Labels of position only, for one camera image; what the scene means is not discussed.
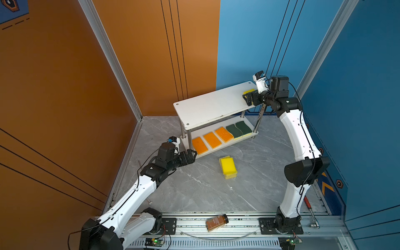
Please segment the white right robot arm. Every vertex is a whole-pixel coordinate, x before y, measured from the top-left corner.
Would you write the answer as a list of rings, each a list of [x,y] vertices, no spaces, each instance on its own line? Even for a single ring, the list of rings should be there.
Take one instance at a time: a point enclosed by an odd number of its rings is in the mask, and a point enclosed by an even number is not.
[[[248,105],[270,106],[284,125],[292,147],[295,162],[284,168],[288,181],[284,199],[275,219],[266,226],[280,234],[299,233],[301,206],[308,189],[329,167],[330,160],[322,156],[306,126],[304,108],[298,96],[289,96],[291,83],[287,76],[267,77],[263,71],[253,76],[257,89],[243,95]]]

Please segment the green yellow sponge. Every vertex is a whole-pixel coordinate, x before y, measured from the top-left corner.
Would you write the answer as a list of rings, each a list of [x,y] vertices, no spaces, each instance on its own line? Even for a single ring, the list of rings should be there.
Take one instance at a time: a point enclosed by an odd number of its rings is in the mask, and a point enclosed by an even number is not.
[[[241,138],[241,137],[243,136],[243,132],[242,132],[240,129],[238,129],[238,128],[235,126],[235,124],[226,126],[226,130],[227,130],[230,134],[232,134],[232,136],[233,136],[233,138],[234,138],[235,140],[238,139],[238,138]]]
[[[242,132],[243,136],[253,133],[252,129],[244,121],[236,123],[235,126]]]

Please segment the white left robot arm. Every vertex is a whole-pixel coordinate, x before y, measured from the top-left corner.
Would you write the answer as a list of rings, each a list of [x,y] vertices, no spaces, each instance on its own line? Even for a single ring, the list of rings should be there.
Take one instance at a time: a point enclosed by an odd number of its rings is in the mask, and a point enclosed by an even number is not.
[[[197,151],[179,150],[179,141],[171,137],[151,154],[138,171],[138,179],[126,194],[98,219],[89,219],[79,231],[81,250],[124,250],[145,233],[158,232],[162,213],[145,209],[132,216],[140,205],[179,167],[195,162]]]

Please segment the yellow sponge top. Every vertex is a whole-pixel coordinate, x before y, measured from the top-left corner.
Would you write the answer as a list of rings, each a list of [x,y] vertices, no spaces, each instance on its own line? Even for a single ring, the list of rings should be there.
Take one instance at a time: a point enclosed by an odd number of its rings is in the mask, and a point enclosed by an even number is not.
[[[245,91],[244,93],[243,93],[243,97],[244,98],[246,98],[247,97],[247,95],[249,94],[249,93],[253,93],[255,91],[255,89],[250,89],[250,90],[248,90],[248,91]]]

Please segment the yellow sponge bottom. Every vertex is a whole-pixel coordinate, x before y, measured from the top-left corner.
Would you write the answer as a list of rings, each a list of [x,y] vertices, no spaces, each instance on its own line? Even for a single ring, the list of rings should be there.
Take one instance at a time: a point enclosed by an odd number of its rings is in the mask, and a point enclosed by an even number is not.
[[[237,176],[237,169],[232,157],[227,156],[219,159],[225,179],[232,179]]]

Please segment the orange sponge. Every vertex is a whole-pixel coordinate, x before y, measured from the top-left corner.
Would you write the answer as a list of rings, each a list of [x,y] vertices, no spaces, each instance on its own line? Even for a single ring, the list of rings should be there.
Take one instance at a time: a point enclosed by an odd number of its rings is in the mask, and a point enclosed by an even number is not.
[[[208,152],[208,148],[205,145],[205,143],[201,137],[194,138],[192,140],[192,145],[198,155],[202,155],[202,154]]]
[[[222,145],[222,142],[217,138],[217,136],[213,132],[205,134],[203,138],[206,140],[206,142],[212,149],[215,149]]]
[[[219,129],[215,130],[215,133],[222,139],[224,143],[228,143],[234,139],[234,136],[224,127],[220,127]]]

